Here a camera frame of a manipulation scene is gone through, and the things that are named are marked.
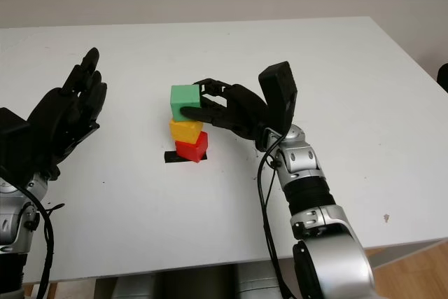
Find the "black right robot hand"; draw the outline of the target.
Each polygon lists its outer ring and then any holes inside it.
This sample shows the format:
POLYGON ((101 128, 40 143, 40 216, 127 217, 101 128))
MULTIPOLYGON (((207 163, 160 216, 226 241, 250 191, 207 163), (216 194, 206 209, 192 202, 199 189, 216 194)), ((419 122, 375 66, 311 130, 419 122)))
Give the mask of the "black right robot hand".
POLYGON ((259 151, 266 151, 263 134, 267 127, 267 105, 257 94, 240 84, 229 85, 211 78, 196 84, 200 88, 200 107, 182 107, 183 116, 254 140, 259 151))

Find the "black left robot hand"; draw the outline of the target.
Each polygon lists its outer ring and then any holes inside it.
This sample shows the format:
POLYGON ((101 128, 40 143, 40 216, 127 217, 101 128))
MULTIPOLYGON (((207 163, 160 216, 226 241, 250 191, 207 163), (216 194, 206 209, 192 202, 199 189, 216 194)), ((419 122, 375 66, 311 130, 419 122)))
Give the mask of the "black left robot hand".
POLYGON ((59 177, 58 164, 99 128, 107 84, 96 70, 98 61, 99 51, 90 49, 64 85, 50 90, 27 119, 36 135, 35 170, 49 180, 59 177))

